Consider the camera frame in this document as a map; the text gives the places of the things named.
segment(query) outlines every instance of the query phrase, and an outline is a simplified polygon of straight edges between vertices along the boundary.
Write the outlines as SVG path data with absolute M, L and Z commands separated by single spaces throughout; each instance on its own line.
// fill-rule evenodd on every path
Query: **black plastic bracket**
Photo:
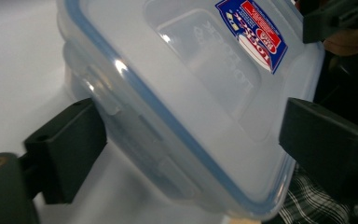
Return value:
M 358 201 L 358 126 L 311 102 L 290 98 L 280 144 L 334 199 Z
M 0 153 L 0 224 L 38 223 L 33 197 L 71 203 L 106 145 L 91 99 L 77 102 L 29 136 L 27 153 Z
M 358 0 L 331 0 L 305 15 L 303 22 L 304 43 L 321 41 L 341 29 L 358 29 Z

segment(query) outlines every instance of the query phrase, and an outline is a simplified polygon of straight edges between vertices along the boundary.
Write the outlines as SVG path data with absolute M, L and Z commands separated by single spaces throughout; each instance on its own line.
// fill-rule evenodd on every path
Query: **plaid shirt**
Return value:
M 358 204 L 338 203 L 297 166 L 279 216 L 266 223 L 358 223 Z

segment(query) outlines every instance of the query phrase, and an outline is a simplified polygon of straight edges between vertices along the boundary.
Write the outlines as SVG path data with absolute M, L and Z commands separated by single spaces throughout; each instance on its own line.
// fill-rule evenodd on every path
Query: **plastic food container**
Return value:
M 287 97 L 311 100 L 324 50 L 285 0 L 59 0 L 70 84 L 169 198 L 232 217 L 277 214 L 295 161 Z

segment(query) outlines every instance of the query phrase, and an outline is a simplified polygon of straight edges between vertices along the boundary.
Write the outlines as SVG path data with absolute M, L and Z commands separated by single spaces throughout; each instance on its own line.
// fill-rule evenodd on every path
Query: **blue label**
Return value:
M 274 74 L 287 45 L 267 14 L 254 0 L 223 0 L 216 7 L 246 52 Z

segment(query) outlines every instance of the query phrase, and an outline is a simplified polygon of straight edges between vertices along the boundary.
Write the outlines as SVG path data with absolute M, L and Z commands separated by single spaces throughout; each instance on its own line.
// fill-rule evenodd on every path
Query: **white table surface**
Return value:
M 62 45 L 53 0 L 0 0 L 0 152 L 22 155 L 22 141 L 75 101 L 64 85 Z M 44 205 L 40 195 L 34 203 L 44 224 L 214 224 L 223 219 L 167 201 L 111 143 L 73 204 Z

